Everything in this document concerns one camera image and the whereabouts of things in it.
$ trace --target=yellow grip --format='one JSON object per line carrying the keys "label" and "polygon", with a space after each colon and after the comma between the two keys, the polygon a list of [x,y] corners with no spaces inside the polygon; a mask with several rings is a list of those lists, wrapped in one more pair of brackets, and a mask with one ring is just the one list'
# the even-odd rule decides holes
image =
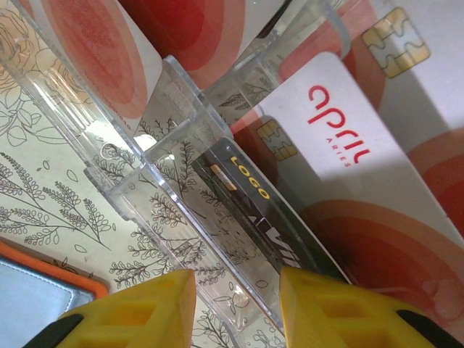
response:
{"label": "yellow grip", "polygon": [[[419,310],[390,297],[299,268],[284,268],[280,282],[288,348],[463,347]],[[403,313],[423,319],[422,332],[432,339]]]}
{"label": "yellow grip", "polygon": [[83,320],[58,348],[189,348],[195,275],[177,270],[63,315]]}

